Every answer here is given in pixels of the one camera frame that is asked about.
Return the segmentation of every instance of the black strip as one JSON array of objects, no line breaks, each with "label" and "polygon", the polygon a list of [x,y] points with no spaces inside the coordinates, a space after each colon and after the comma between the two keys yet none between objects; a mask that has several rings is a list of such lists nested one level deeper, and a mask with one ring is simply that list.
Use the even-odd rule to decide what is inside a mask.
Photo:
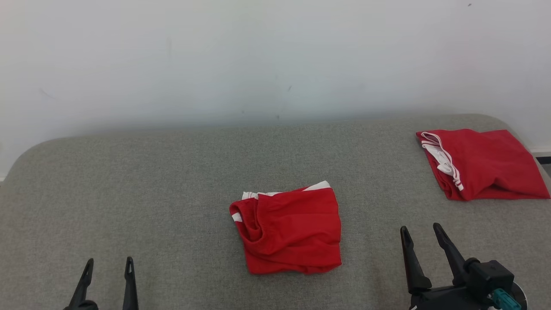
[{"label": "black strip", "polygon": [[551,156],[546,157],[536,157],[536,159],[539,161],[540,164],[546,165],[551,164]]}]

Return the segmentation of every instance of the folded garment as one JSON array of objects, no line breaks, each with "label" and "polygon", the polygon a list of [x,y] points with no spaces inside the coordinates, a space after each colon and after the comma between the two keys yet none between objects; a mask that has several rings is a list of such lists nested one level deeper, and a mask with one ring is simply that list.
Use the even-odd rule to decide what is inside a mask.
[{"label": "folded garment", "polygon": [[252,274],[313,274],[341,265],[341,219],[326,181],[286,193],[245,192],[230,214]]},{"label": "folded garment", "polygon": [[450,200],[549,199],[534,157],[507,130],[417,132]]}]

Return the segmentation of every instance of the clothing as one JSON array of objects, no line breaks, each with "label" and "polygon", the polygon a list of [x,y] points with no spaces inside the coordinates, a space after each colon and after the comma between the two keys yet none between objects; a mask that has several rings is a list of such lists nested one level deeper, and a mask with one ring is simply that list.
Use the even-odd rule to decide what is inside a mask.
[{"label": "clothing", "polygon": [[549,199],[534,157],[507,130],[417,132],[448,199]]},{"label": "clothing", "polygon": [[341,265],[341,220],[329,183],[286,193],[243,193],[230,214],[252,274],[327,272]]}]

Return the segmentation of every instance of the red cloth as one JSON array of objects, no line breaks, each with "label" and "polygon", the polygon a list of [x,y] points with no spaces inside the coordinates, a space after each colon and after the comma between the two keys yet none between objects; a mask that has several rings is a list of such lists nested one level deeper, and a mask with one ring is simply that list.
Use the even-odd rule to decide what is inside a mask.
[{"label": "red cloth", "polygon": [[341,265],[341,220],[333,189],[303,190],[231,204],[250,273],[313,274]]},{"label": "red cloth", "polygon": [[430,130],[417,137],[448,199],[549,199],[534,157],[507,130]]}]

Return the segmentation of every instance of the white wall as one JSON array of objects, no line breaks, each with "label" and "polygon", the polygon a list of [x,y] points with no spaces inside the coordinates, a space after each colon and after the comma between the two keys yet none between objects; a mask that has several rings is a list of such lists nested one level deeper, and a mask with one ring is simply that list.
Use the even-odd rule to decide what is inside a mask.
[{"label": "white wall", "polygon": [[551,151],[549,12],[548,0],[4,0],[0,177],[41,141],[166,124],[485,113]]}]

